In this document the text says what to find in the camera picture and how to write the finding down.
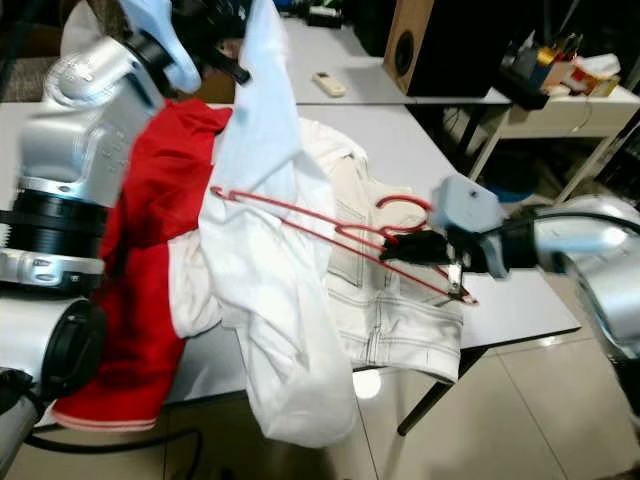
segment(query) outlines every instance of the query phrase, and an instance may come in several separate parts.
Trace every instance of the white table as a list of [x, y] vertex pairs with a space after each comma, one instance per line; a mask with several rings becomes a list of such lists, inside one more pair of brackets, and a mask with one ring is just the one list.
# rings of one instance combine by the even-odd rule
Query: white table
[[[511, 101], [492, 88], [482, 98], [408, 97], [382, 68], [382, 58], [371, 57], [349, 26], [341, 29], [309, 27], [302, 20], [287, 18], [284, 26], [291, 48], [289, 76], [298, 105], [510, 105]], [[326, 72], [346, 87], [344, 97], [331, 98], [311, 81], [316, 72]]]
[[[402, 106], [301, 106], [301, 116], [330, 125], [362, 145], [373, 176], [408, 185], [430, 198], [431, 190], [455, 170]], [[514, 273], [497, 282], [467, 275], [465, 285], [480, 305], [464, 307], [464, 349], [484, 349], [580, 327], [537, 271]], [[245, 376], [237, 340], [221, 327], [187, 343], [170, 402], [243, 390]]]
[[483, 125], [489, 132], [469, 178], [476, 180], [499, 140], [518, 138], [599, 138], [591, 155], [573, 173], [554, 197], [536, 195], [536, 201], [560, 203], [596, 166], [603, 153], [640, 108], [640, 98], [616, 87], [604, 98], [552, 97], [542, 110], [526, 111], [518, 106]]

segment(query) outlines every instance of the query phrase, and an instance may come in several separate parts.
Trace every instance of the white pants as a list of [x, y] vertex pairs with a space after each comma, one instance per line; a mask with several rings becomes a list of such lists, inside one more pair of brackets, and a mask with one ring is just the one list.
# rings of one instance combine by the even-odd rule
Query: white pants
[[[305, 119], [301, 131], [305, 149], [331, 180], [339, 220], [381, 227], [414, 225], [424, 217], [421, 209], [407, 203], [376, 208], [382, 197], [411, 190], [372, 179], [366, 153], [353, 141]], [[373, 234], [366, 238], [382, 240]], [[340, 236], [337, 240], [363, 248]], [[429, 268], [396, 266], [446, 289], [446, 280]], [[353, 364], [412, 368], [445, 382], [458, 379], [462, 316], [457, 304], [339, 247], [333, 249], [326, 285], [331, 318]]]

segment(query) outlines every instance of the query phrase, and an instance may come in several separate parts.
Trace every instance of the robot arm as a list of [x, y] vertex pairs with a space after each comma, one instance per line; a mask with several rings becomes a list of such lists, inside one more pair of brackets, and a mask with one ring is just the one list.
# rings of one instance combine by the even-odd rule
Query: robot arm
[[616, 198], [587, 196], [505, 219], [495, 195], [461, 175], [434, 199], [434, 231], [396, 237], [381, 258], [449, 265], [454, 298], [465, 271], [504, 279], [514, 268], [541, 267], [572, 277], [640, 425], [640, 214]]
[[0, 478], [46, 405], [97, 372], [106, 319], [86, 297], [103, 273], [107, 208], [161, 92], [196, 90], [196, 63], [250, 78], [215, 48], [243, 36], [250, 0], [173, 13], [169, 0], [121, 4], [134, 32], [125, 44], [104, 38], [50, 71], [22, 131], [17, 195], [0, 212], [10, 227], [0, 247]]

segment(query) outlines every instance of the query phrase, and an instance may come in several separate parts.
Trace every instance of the floor tile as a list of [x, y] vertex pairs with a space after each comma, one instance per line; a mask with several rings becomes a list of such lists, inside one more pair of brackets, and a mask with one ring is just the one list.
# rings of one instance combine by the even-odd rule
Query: floor tile
[[404, 438], [397, 425], [432, 385], [417, 372], [382, 376], [360, 399], [379, 478], [384, 480], [564, 479], [497, 356], [481, 359]]
[[556, 294], [564, 301], [569, 310], [571, 310], [571, 313], [573, 313], [578, 322], [580, 322], [582, 328], [573, 333], [554, 335], [552, 337], [545, 337], [539, 340], [531, 340], [529, 342], [514, 343], [503, 347], [497, 347], [496, 352], [498, 354], [531, 350], [532, 348], [547, 348], [561, 343], [593, 338], [591, 321], [578, 298], [576, 283], [572, 279], [562, 275], [546, 274], [545, 279], [555, 290]]
[[501, 359], [569, 480], [592, 480], [640, 460], [626, 400], [594, 340]]
[[[38, 434], [57, 442], [79, 445], [129, 443], [160, 437], [167, 432], [167, 417], [143, 433], [95, 433], [61, 429]], [[162, 480], [165, 446], [109, 455], [70, 455], [23, 446], [6, 480]]]
[[[234, 480], [375, 480], [362, 423], [347, 440], [327, 449], [308, 449], [262, 436], [245, 398], [217, 400], [171, 411], [172, 431], [198, 426], [205, 434], [198, 479]], [[192, 443], [169, 446], [166, 480], [182, 480], [191, 462]]]

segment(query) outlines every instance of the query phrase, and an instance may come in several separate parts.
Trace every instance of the black speaker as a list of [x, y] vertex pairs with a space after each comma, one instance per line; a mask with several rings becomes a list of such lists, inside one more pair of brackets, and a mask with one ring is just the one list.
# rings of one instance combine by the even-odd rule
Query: black speaker
[[348, 2], [353, 32], [373, 57], [383, 57], [387, 49], [396, 0], [351, 0]]
[[483, 97], [509, 45], [513, 0], [398, 0], [384, 67], [407, 95]]

